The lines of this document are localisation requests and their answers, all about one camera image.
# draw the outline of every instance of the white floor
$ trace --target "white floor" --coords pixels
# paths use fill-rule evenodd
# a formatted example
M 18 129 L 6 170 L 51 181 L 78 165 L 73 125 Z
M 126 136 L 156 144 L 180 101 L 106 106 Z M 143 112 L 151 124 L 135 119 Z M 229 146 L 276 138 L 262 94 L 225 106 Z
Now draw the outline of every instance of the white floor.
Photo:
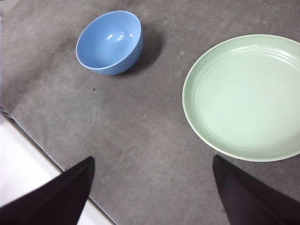
M 0 116 L 0 205 L 50 181 L 60 170 L 10 120 Z M 113 223 L 90 200 L 79 225 Z

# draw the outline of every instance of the green plate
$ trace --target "green plate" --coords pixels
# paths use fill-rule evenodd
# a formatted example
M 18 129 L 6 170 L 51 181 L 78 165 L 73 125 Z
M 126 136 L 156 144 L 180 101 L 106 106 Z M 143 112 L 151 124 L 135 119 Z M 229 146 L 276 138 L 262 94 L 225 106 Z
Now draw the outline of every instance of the green plate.
M 300 43 L 246 35 L 208 50 L 182 93 L 196 134 L 214 149 L 248 161 L 300 153 Z

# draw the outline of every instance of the bowl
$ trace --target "bowl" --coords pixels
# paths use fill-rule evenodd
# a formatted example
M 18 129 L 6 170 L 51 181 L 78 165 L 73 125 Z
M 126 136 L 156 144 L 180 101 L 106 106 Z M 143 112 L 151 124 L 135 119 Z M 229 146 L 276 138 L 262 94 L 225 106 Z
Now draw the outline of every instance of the bowl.
M 81 33 L 76 56 L 81 65 L 103 75 L 120 74 L 137 61 L 143 48 L 139 19 L 112 11 L 92 21 Z

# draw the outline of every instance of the gray table surface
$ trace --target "gray table surface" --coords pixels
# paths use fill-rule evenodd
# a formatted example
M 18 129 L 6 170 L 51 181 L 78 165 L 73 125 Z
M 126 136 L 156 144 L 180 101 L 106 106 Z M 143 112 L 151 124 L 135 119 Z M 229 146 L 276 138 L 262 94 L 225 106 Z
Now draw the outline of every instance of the gray table surface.
M 92 73 L 77 62 L 77 38 L 117 9 L 140 18 L 141 57 L 121 75 Z M 300 41 L 299 0 L 26 0 L 1 22 L 1 107 L 61 168 L 95 157 L 90 196 L 116 224 L 228 224 L 211 168 L 217 152 L 188 125 L 183 82 L 226 39 Z M 300 200 L 299 156 L 225 158 Z

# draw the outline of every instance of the bowl rim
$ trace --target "bowl rim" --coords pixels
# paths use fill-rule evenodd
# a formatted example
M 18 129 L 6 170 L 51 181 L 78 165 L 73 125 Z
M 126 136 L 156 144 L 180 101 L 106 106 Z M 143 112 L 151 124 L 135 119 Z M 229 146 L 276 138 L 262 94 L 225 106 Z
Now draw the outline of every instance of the bowl rim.
M 79 43 L 79 41 L 80 41 L 80 39 L 81 39 L 83 33 L 86 31 L 86 29 L 87 29 L 89 26 L 91 26 L 95 21 L 97 21 L 97 20 L 100 19 L 101 17 L 104 17 L 104 16 L 106 16 L 106 15 L 108 15 L 108 14 L 114 14 L 114 13 L 120 13 L 120 12 L 126 13 L 126 14 L 130 14 L 130 15 L 133 16 L 133 17 L 136 19 L 136 21 L 138 22 L 140 36 L 139 36 L 139 38 L 137 39 L 137 42 L 136 42 L 135 46 L 134 46 L 134 47 L 132 48 L 132 50 L 131 50 L 127 55 L 125 55 L 121 60 L 119 60 L 119 61 L 117 61 L 117 62 L 115 62 L 115 63 L 113 63 L 113 64 L 111 64 L 111 65 L 109 65 L 109 66 L 106 66 L 106 67 L 89 67 L 89 66 L 85 65 L 85 64 L 79 59 L 79 57 L 78 57 L 78 52 L 77 52 L 78 43 Z M 87 25 L 87 26 L 84 28 L 84 30 L 81 32 L 81 34 L 80 34 L 80 36 L 79 36 L 79 38 L 78 38 L 78 40 L 77 40 L 77 43 L 76 43 L 76 57 L 77 57 L 77 60 L 80 62 L 81 65 L 83 65 L 84 67 L 86 67 L 86 68 L 88 68 L 88 69 L 91 69 L 91 70 L 104 70 L 104 69 L 112 68 L 112 67 L 118 65 L 119 63 L 121 63 L 124 59 L 126 59 L 126 58 L 127 58 L 127 57 L 135 50 L 136 46 L 137 46 L 138 43 L 140 42 L 141 36 L 142 36 L 142 26 L 141 26 L 141 22 L 140 22 L 140 20 L 138 19 L 138 17 L 137 17 L 135 14 L 133 14 L 133 13 L 131 13 L 131 12 L 129 12 L 129 11 L 125 11 L 125 10 L 116 10 L 116 11 L 111 11 L 111 12 L 108 12 L 108 13 L 104 13 L 104 14 L 102 14 L 101 16 L 99 16 L 99 17 L 97 17 L 96 19 L 94 19 L 92 22 L 90 22 L 89 25 Z

